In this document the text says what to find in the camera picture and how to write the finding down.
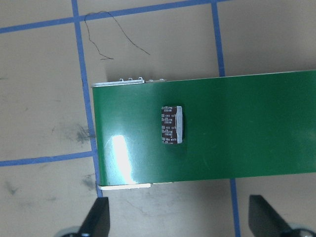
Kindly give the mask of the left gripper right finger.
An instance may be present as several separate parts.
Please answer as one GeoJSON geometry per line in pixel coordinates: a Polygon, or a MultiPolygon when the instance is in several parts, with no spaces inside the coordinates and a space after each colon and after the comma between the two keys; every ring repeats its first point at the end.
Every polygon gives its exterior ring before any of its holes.
{"type": "Polygon", "coordinates": [[[261,195],[249,196],[248,225],[255,237],[291,237],[293,231],[261,195]]]}

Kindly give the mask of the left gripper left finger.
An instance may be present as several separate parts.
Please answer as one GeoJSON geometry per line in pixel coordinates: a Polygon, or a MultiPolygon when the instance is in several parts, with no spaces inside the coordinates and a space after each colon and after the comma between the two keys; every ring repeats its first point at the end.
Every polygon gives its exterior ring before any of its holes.
{"type": "Polygon", "coordinates": [[[109,231],[109,199],[98,197],[82,223],[78,237],[107,237],[109,231]]]}

